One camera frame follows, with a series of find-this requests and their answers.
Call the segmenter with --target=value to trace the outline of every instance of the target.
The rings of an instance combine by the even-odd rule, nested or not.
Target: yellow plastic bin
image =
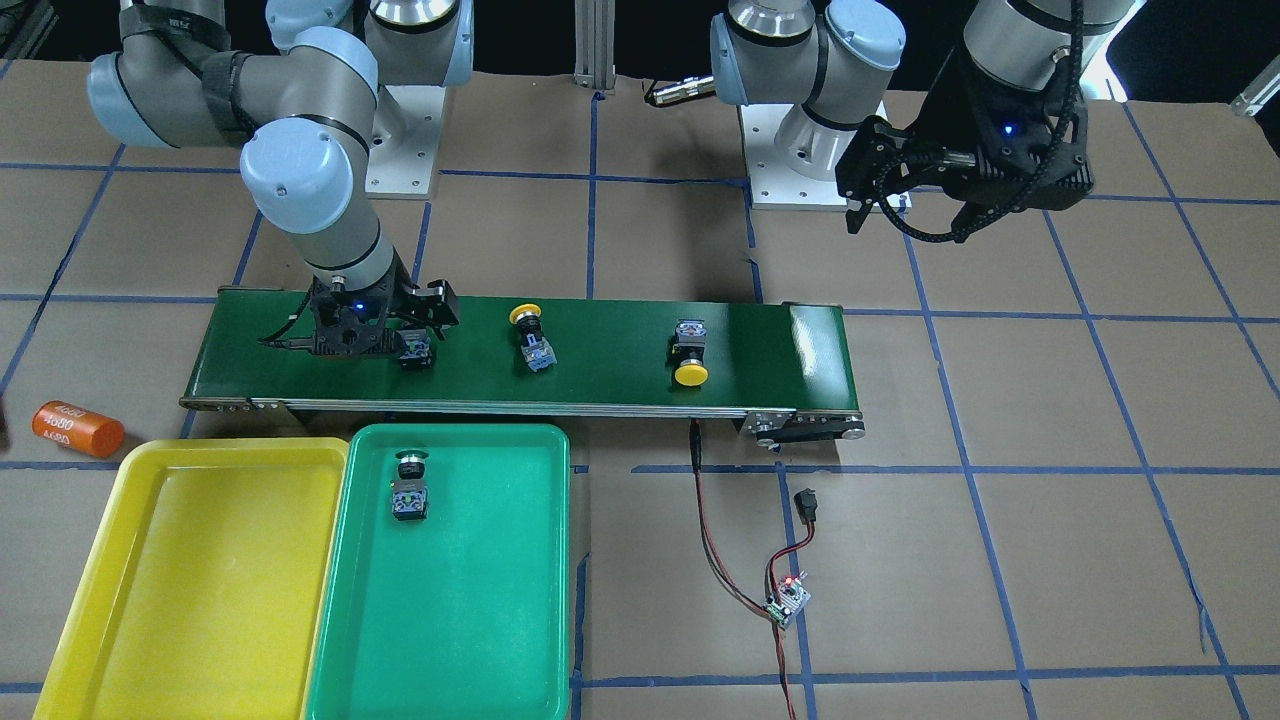
[[[297,720],[346,461],[328,438],[133,451],[36,717]]]

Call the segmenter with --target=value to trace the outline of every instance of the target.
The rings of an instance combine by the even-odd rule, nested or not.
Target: light blue joint cap
[[[712,18],[712,76],[716,77],[716,96],[728,105],[746,105],[746,85],[737,67],[737,53],[730,36],[724,15]]]
[[[315,47],[347,63],[365,78],[365,85],[378,97],[378,60],[355,35],[335,27],[311,27],[298,33],[293,47]]]
[[[305,118],[266,123],[241,150],[241,179],[262,215],[294,234],[338,222],[355,187],[351,159],[329,128]]]
[[[876,0],[831,0],[827,24],[841,45],[872,67],[896,70],[902,60],[902,20]]]
[[[312,27],[337,27],[351,12],[352,0],[268,0],[266,26],[271,42],[288,51],[298,33]]]
[[[160,140],[129,100],[129,94],[120,82],[120,70],[115,68],[119,56],[119,53],[100,55],[88,68],[84,86],[88,90],[88,104],[93,108],[93,117],[106,132],[125,145],[173,147]]]
[[[453,55],[449,56],[449,68],[444,72],[444,87],[466,85],[471,79],[475,47],[475,13],[472,0],[462,0],[458,8],[458,35],[453,40]]]

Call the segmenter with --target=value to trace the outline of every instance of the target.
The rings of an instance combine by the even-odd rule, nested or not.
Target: floor
[[[27,419],[76,402],[128,447],[273,432],[175,400],[219,286],[307,277],[236,151],[118,145],[84,74],[0,68],[4,720],[35,706],[120,460]],[[818,492],[814,601],[787,633],[801,717],[1280,719],[1280,160],[1256,124],[1093,105],[1096,195],[934,247],[882,218],[851,237],[838,214],[750,209],[733,110],[640,95],[479,76],[431,202],[378,210],[415,273],[463,293],[846,307],[865,438],[774,455],[705,430],[731,570],[794,538],[788,495]],[[919,101],[887,97],[896,118]],[[954,209],[920,192],[910,219]],[[558,424],[571,716],[785,716],[768,629],[700,556],[684,424]]]

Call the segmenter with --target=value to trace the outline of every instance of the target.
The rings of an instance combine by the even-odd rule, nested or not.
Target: orange can
[[[31,432],[93,457],[110,457],[124,443],[124,425],[119,420],[60,400],[36,411]]]

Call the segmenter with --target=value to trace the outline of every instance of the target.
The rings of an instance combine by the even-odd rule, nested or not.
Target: teal plastic bin
[[[397,520],[402,450],[429,511]],[[568,439],[552,425],[371,425],[351,443],[311,720],[562,720]]]

